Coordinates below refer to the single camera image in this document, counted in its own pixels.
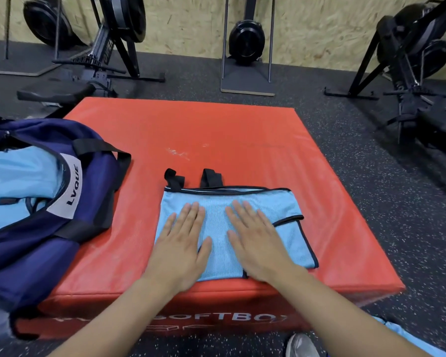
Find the hand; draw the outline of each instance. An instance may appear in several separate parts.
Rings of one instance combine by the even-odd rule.
[[[142,276],[151,279],[154,285],[168,288],[173,295],[196,282],[212,251],[212,239],[207,237],[198,252],[198,236],[205,219],[203,207],[198,207],[197,202],[187,203],[176,221],[175,217],[176,213],[172,213],[167,219]]]
[[[238,234],[229,230],[228,238],[248,276],[273,285],[279,276],[298,267],[261,210],[254,211],[247,201],[241,205],[235,200],[232,204],[239,217],[230,207],[225,210]]]

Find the light blue fabric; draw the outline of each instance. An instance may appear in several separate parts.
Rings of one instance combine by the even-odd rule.
[[[0,151],[0,198],[20,198],[18,203],[0,205],[0,228],[30,215],[25,198],[54,198],[63,179],[58,160],[37,147]],[[37,210],[46,202],[40,202]]]
[[[251,191],[252,189],[232,189],[237,191]],[[228,192],[228,189],[215,189],[214,192]],[[198,202],[205,208],[206,217],[198,240],[200,247],[207,236],[213,240],[212,253],[208,259],[206,270],[199,281],[238,278],[243,276],[243,268],[236,259],[226,232],[234,230],[225,213],[225,207],[231,206],[233,200],[242,202],[247,200],[251,206],[261,209],[268,219],[274,223],[291,216],[301,215],[294,194],[286,190],[269,190],[245,195],[199,195],[165,191],[160,205],[160,217],[157,225],[155,241],[157,241],[167,218],[173,213],[179,213],[185,203]],[[306,268],[314,268],[316,261],[312,257],[306,244],[298,221],[293,221],[276,228],[284,246],[294,263]]]
[[[404,337],[409,342],[411,342],[412,344],[418,346],[423,351],[425,351],[426,353],[432,355],[433,357],[446,357],[446,352],[444,352],[444,351],[440,350],[439,348],[436,348],[436,347],[434,347],[434,346],[432,346],[432,345],[422,341],[419,338],[416,338],[415,336],[411,335],[410,333],[405,331],[403,328],[401,328],[401,326],[399,326],[398,324],[391,323],[391,322],[385,322],[383,319],[378,318],[378,317],[373,317],[373,318],[375,318],[377,321],[383,323],[389,329],[391,329],[393,332],[398,333],[400,336]]]

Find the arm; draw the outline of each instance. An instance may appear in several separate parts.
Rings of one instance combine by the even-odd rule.
[[[226,213],[238,231],[228,238],[244,270],[253,278],[276,288],[314,328],[333,357],[429,357],[363,312],[337,292],[295,265],[276,229],[248,202]]]
[[[197,253],[205,210],[187,204],[175,217],[168,218],[143,276],[49,357],[126,356],[155,315],[196,282],[212,249],[207,238]]]

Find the wooden wall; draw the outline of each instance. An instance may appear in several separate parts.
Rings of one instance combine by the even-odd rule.
[[[229,24],[243,17],[245,0],[230,0]],[[276,0],[273,60],[278,64],[356,70],[375,25],[404,5],[424,0]],[[144,0],[147,36],[139,51],[220,58],[224,0]],[[12,1],[11,37],[37,42]],[[91,40],[97,30],[89,0],[64,0],[73,29]],[[0,0],[0,38],[5,0]],[[271,0],[258,0],[255,18],[269,40]],[[267,59],[269,47],[265,48]],[[446,79],[446,66],[434,77]]]

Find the sneaker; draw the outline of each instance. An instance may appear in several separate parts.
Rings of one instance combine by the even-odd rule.
[[[296,333],[289,338],[286,346],[286,357],[320,357],[309,336]]]

